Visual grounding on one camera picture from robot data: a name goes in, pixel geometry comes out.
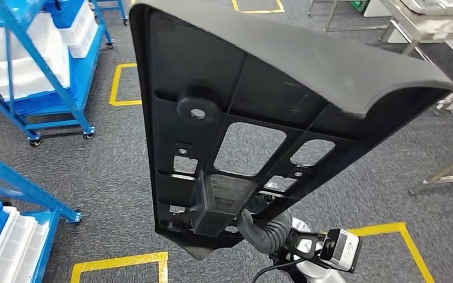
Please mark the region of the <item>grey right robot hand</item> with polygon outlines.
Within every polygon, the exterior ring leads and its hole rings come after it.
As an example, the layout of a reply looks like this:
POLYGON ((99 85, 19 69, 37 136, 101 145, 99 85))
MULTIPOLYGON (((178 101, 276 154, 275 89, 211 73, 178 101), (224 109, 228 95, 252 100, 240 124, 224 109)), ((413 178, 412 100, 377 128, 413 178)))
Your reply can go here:
POLYGON ((257 226, 250 212, 243 209, 237 216, 237 228, 244 239, 262 254, 272 254, 285 243, 292 229, 293 217, 289 209, 267 222, 257 226))

